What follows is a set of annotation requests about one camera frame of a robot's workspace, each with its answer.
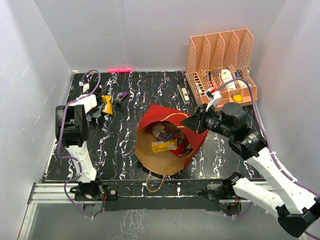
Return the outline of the yellow snack packet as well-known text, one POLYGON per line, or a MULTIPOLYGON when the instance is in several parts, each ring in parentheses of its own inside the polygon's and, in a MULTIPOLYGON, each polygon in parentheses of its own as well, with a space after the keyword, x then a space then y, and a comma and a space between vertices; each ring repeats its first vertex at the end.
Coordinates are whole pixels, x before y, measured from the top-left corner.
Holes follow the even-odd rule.
POLYGON ((154 153, 175 151, 177 150, 177 139, 171 139, 169 141, 156 141, 151 143, 151 149, 154 153))
POLYGON ((102 108, 101 112, 107 115, 113 115, 113 106, 112 106, 112 96, 110 95, 103 95, 102 101, 104 107, 102 108))

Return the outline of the purple M&M's packet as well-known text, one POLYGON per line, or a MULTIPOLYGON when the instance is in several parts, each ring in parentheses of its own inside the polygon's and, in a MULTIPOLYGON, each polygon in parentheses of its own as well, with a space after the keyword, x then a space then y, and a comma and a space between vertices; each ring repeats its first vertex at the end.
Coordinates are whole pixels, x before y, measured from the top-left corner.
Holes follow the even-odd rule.
POLYGON ((128 91, 118 92, 115 96, 114 102, 117 104, 121 103, 128 94, 128 91))

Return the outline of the red snack packet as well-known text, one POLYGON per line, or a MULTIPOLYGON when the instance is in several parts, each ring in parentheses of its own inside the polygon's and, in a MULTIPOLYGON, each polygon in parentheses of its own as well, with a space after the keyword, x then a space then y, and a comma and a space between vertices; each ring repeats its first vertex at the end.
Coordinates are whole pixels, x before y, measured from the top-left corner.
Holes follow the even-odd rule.
POLYGON ((179 127, 177 127, 171 122, 163 121, 161 123, 164 126, 165 132, 173 134, 173 139, 177 139, 177 150, 171 150, 171 152, 175 154, 178 158, 182 157, 187 151, 186 149, 189 147, 190 144, 185 133, 182 132, 182 130, 179 127))

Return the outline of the red brown paper bag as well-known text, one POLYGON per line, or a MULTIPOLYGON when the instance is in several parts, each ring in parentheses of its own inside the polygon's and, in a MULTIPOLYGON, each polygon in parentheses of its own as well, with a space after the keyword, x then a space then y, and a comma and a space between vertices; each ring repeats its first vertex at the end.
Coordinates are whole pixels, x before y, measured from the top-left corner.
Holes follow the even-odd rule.
POLYGON ((148 174, 172 176, 185 169, 205 142, 208 131, 195 133, 182 121, 183 111, 152 104, 136 131, 135 155, 148 174))

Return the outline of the brown M&M's packet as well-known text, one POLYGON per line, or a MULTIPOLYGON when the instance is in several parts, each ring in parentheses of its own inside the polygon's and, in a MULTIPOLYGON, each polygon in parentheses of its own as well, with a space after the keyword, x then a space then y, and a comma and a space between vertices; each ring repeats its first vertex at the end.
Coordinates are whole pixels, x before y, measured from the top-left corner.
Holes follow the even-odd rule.
POLYGON ((159 135, 156 137, 158 139, 158 141, 170 141, 171 139, 174 138, 174 135, 172 133, 166 133, 166 132, 160 132, 159 135))

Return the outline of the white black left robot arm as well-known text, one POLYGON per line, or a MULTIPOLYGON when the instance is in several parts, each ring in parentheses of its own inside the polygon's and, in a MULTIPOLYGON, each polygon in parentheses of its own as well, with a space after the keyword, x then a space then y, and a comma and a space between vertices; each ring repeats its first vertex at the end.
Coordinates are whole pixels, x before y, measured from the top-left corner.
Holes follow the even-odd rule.
POLYGON ((82 94, 75 101, 69 106, 59 105, 55 108, 56 139, 69 153, 78 177, 78 186, 71 188, 70 192, 92 200, 98 200, 104 188, 89 155, 87 114, 98 107, 100 96, 101 87, 97 80, 84 83, 82 94))

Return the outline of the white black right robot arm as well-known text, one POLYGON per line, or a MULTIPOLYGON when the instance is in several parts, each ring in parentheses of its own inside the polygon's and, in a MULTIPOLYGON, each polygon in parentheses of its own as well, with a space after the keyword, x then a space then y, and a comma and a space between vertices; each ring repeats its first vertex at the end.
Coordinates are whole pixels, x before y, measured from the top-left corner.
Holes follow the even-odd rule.
POLYGON ((238 103, 226 103, 221 114, 215 112, 214 106, 203 104, 180 123, 197 134, 209 130, 228 138, 231 149, 259 171, 273 191, 234 172, 219 187, 203 194, 245 198, 271 214, 289 235, 299 238, 319 219, 320 198, 286 173, 275 154, 269 152, 267 140, 248 127, 247 117, 247 112, 238 103))

